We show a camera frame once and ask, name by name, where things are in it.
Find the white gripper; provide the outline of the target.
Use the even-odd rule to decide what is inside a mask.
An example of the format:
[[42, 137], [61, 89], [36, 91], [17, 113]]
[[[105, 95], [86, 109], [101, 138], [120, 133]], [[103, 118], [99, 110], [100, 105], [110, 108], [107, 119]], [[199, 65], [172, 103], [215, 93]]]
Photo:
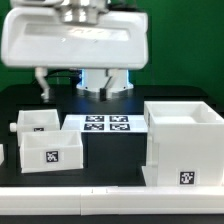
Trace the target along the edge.
[[46, 68], [107, 69], [100, 99], [118, 69], [141, 69], [148, 61], [148, 15], [109, 10], [98, 0], [10, 0], [2, 28], [1, 60], [8, 67], [35, 68], [49, 99]]

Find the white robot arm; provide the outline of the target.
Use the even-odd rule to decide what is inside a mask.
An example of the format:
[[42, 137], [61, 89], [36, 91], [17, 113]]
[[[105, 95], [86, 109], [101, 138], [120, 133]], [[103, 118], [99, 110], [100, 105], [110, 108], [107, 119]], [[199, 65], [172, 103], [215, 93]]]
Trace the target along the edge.
[[148, 62], [148, 16], [117, 9], [110, 0], [10, 0], [2, 29], [1, 60], [33, 68], [50, 98], [50, 69], [81, 72], [78, 92], [97, 98], [129, 93], [131, 70]]

